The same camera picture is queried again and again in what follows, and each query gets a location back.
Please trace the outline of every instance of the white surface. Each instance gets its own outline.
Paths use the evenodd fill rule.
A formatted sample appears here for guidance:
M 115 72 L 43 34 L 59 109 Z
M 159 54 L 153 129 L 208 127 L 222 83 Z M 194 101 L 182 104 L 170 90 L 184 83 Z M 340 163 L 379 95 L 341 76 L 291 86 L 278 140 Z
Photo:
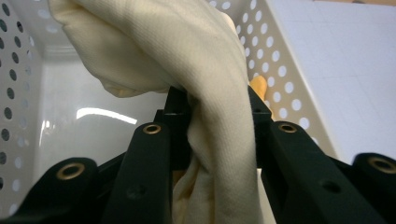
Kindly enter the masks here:
M 396 7 L 268 2 L 339 159 L 396 158 Z

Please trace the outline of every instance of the black plastic part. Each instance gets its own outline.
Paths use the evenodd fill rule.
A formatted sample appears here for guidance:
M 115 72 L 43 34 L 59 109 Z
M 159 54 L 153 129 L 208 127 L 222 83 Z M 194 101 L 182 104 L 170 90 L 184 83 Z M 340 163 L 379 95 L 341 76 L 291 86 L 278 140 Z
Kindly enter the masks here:
M 161 130 L 147 133 L 149 125 Z M 171 223 L 169 140 L 169 130 L 161 123 L 134 131 L 101 223 Z
M 171 134 L 171 168 L 174 171 L 186 170 L 190 165 L 191 147 L 187 130 L 191 120 L 191 109 L 186 92 L 171 87 L 165 109 L 158 111 L 156 122 L 169 127 Z
M 270 132 L 262 182 L 277 223 L 386 223 L 301 127 Z
M 72 158 L 52 166 L 29 191 L 16 214 L 0 223 L 94 223 L 98 170 L 93 160 Z
M 358 155 L 352 181 L 388 223 L 396 223 L 396 161 L 376 153 Z
M 256 161 L 257 168 L 263 167 L 264 150 L 265 150 L 265 139 L 269 131 L 269 126 L 273 122 L 271 119 L 271 111 L 262 102 L 262 99 L 256 94 L 256 92 L 248 87 L 248 96 L 250 100 L 251 113 L 254 122 L 254 135 L 256 137 Z

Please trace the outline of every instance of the basket hole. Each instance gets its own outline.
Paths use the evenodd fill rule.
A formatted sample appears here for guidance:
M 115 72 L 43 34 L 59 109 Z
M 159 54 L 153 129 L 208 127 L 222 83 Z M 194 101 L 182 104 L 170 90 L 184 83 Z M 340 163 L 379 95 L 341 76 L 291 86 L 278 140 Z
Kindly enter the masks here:
M 17 157 L 14 161 L 14 165 L 17 169 L 21 169 L 22 168 L 22 158 Z
M 20 47 L 21 47 L 21 41 L 20 41 L 20 39 L 19 39 L 17 36 L 15 36 L 15 37 L 14 37 L 14 41 L 15 41 L 15 45 L 16 45 L 18 48 L 20 48 Z
M 225 2 L 221 5 L 221 8 L 224 10 L 227 10 L 228 8 L 231 7 L 231 3 L 230 2 Z
M 12 90 L 11 88 L 7 89 L 7 96 L 9 99 L 13 100 L 15 98 L 15 93 L 14 90 Z
M 0 49 L 4 48 L 4 41 L 3 39 L 0 37 Z
M 263 51 L 262 49 L 258 49 L 258 50 L 257 50 L 257 58 L 258 58 L 258 59 L 261 59 L 262 56 L 264 56 L 264 51 Z
M 273 61 L 277 62 L 277 61 L 279 61 L 279 58 L 280 58 L 280 52 L 278 50 L 274 51 L 273 55 L 272 55 Z
M 249 56 L 250 55 L 250 48 L 246 48 L 245 49 L 245 56 Z
M 32 75 L 32 68 L 29 65 L 26 65 L 25 72 L 27 75 Z
M 248 21 L 248 13 L 245 12 L 245 14 L 242 16 L 242 22 L 247 22 Z
M 19 179 L 12 181 L 12 190 L 18 192 L 20 191 L 20 188 L 21 188 L 21 181 Z
M 291 108 L 293 108 L 293 110 L 298 111 L 301 109 L 301 101 L 299 99 L 294 99 L 291 102 Z
M 248 27 L 247 27 L 247 33 L 248 33 L 248 34 L 253 33 L 253 25 L 252 25 L 252 24 L 249 24 L 249 25 L 248 25 Z
M 32 47 L 35 46 L 35 40 L 31 36 L 29 36 L 29 43 Z
M 32 60 L 32 59 L 33 59 L 33 53 L 32 53 L 32 51 L 27 50 L 27 51 L 26 51 L 26 55 L 27 55 L 27 58 L 28 58 L 29 60 Z
M 262 19 L 262 12 L 259 10 L 256 12 L 256 21 L 260 21 Z
M 244 36 L 241 36 L 241 44 L 245 45 L 246 41 L 246 38 Z
M 250 2 L 250 9 L 253 10 L 257 6 L 257 0 L 251 0 Z
M 267 73 L 269 69 L 270 69 L 270 64 L 269 63 L 263 63 L 262 64 L 262 71 L 264 73 Z
M 55 25 L 52 25 L 52 24 L 48 25 L 48 26 L 46 27 L 46 30 L 47 30 L 49 33 L 51 33 L 51 34 L 56 34 L 56 33 L 58 33 L 58 28 L 56 28 L 56 26 L 55 26 Z
M 242 30 L 241 25 L 237 25 L 236 26 L 236 33 L 237 34 L 241 34 L 241 30 Z
M 262 24 L 262 28 L 260 29 L 260 31 L 262 32 L 263 35 L 265 35 L 265 33 L 267 33 L 268 30 L 268 24 L 267 23 L 263 23 Z
M 340 193 L 341 192 L 341 188 L 334 182 L 330 181 L 330 180 L 323 180 L 320 181 L 319 184 L 326 189 L 327 191 L 329 191 L 330 193 Z
M 9 207 L 8 213 L 10 216 L 14 215 L 18 210 L 18 206 L 14 203 Z
M 284 76 L 286 75 L 287 72 L 288 72 L 288 69 L 286 68 L 285 65 L 282 65 L 282 66 L 280 66 L 280 67 L 277 69 L 277 74 L 278 74 L 280 77 L 284 77 Z
M 257 36 L 253 36 L 253 38 L 251 39 L 251 44 L 253 46 L 257 46 L 259 44 L 259 38 Z
M 5 22 L 5 21 L 0 20 L 0 28 L 1 28 L 4 32 L 7 31 L 7 25 L 6 25 L 6 22 Z
M 4 116 L 6 117 L 6 119 L 12 119 L 12 110 L 9 107 L 6 107 L 6 109 L 4 109 Z
M 5 13 L 7 16 L 9 16 L 9 8 L 8 8 L 8 6 L 6 5 L 6 3 L 3 3 L 1 7 L 2 7 L 4 13 Z
M 4 165 L 7 162 L 7 154 L 6 152 L 0 152 L 0 164 Z
M 25 140 L 23 137 L 19 137 L 17 141 L 18 147 L 24 147 L 25 146 Z
M 279 93 L 279 91 L 274 92 L 273 99 L 277 103 L 280 102 L 280 100 L 282 99 L 282 95 Z
M 30 84 L 29 84 L 28 82 L 25 82 L 25 83 L 23 84 L 23 88 L 24 88 L 26 91 L 29 91 L 29 90 L 30 90 Z
M 275 79 L 273 77 L 268 77 L 267 84 L 269 87 L 275 86 Z
M 22 129 L 27 128 L 27 120 L 26 120 L 26 118 L 21 118 L 20 119 L 20 126 L 21 126 Z
M 301 127 L 303 127 L 304 129 L 308 129 L 309 128 L 309 119 L 307 118 L 301 118 L 299 121 L 299 124 Z
M 266 44 L 267 44 L 267 48 L 271 48 L 274 45 L 274 38 L 268 36 Z
M 27 107 L 29 107 L 29 102 L 27 102 L 26 99 L 23 99 L 23 100 L 21 101 L 21 105 L 22 105 L 24 108 L 27 108 Z
M 20 21 L 17 22 L 17 27 L 18 27 L 18 30 L 19 30 L 21 33 L 23 33 L 23 26 L 22 26 L 22 23 L 21 23 Z
M 209 4 L 210 4 L 210 6 L 215 7 L 215 6 L 218 5 L 218 2 L 216 2 L 216 1 L 210 1 Z
M 294 91 L 294 84 L 292 82 L 288 82 L 285 84 L 285 92 L 292 93 Z
M 285 108 L 281 108 L 281 109 L 279 110 L 279 116 L 280 116 L 282 119 L 287 118 L 287 117 L 288 117 L 288 110 L 285 109 Z
M 1 131 L 1 138 L 2 138 L 4 141 L 8 141 L 8 140 L 9 140 L 9 130 L 8 130 L 8 129 L 3 129 L 3 130 Z
M 42 19 L 49 19 L 50 18 L 50 13 L 46 9 L 39 9 L 37 11 L 37 14 Z
M 18 57 L 18 54 L 16 52 L 12 52 L 12 60 L 14 60 L 14 63 L 20 62 L 20 58 Z
M 10 77 L 12 80 L 14 80 L 14 81 L 17 80 L 17 73 L 15 72 L 14 69 L 9 70 L 9 77 Z
M 253 68 L 254 68 L 254 65 L 255 65 L 254 60 L 250 60 L 250 61 L 248 62 L 248 68 L 253 69 Z

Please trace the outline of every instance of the perforated basket wall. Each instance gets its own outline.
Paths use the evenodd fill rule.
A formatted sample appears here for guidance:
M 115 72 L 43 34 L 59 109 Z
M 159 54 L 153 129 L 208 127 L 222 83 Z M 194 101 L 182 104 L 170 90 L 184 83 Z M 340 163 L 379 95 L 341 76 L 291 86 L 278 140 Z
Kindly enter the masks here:
M 233 19 L 250 78 L 268 81 L 276 119 L 300 124 L 329 155 L 332 146 L 264 0 L 208 1 Z M 124 151 L 152 121 L 165 94 L 116 99 L 83 67 L 45 0 L 0 0 L 0 217 L 13 214 L 54 163 Z

